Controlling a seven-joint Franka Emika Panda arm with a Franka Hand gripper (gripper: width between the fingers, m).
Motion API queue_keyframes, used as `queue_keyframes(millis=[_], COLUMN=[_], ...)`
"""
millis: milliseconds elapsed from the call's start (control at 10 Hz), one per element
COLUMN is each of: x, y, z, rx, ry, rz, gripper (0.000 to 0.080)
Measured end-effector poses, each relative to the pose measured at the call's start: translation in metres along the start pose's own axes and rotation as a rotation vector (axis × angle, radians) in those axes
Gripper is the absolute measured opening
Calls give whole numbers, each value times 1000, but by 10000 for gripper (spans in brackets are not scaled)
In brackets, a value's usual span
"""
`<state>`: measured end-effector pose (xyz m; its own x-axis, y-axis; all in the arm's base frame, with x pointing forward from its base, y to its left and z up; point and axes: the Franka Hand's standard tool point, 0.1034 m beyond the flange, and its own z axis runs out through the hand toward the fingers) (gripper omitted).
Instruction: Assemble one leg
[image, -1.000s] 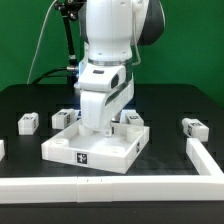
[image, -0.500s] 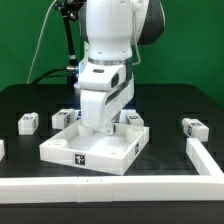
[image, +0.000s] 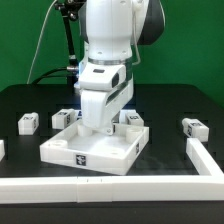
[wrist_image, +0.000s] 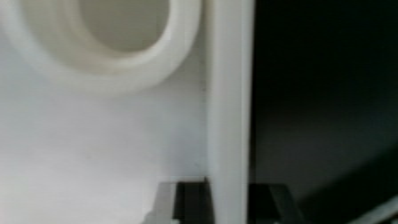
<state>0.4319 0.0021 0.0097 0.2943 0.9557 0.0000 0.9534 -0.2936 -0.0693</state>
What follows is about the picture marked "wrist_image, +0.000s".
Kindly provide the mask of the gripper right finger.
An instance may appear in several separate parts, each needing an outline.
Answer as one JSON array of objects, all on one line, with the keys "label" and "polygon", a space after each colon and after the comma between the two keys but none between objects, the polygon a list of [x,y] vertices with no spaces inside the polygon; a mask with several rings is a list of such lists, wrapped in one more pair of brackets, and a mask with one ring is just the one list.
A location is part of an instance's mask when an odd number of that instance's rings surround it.
[{"label": "gripper right finger", "polygon": [[249,224],[309,224],[286,185],[249,185]]}]

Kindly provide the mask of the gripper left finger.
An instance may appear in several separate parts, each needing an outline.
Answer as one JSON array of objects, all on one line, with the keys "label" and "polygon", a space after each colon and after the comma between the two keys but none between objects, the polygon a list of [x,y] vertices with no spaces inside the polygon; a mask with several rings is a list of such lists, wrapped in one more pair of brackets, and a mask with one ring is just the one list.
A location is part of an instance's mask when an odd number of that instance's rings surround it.
[{"label": "gripper left finger", "polygon": [[153,209],[141,224],[210,224],[210,187],[205,180],[158,185]]}]

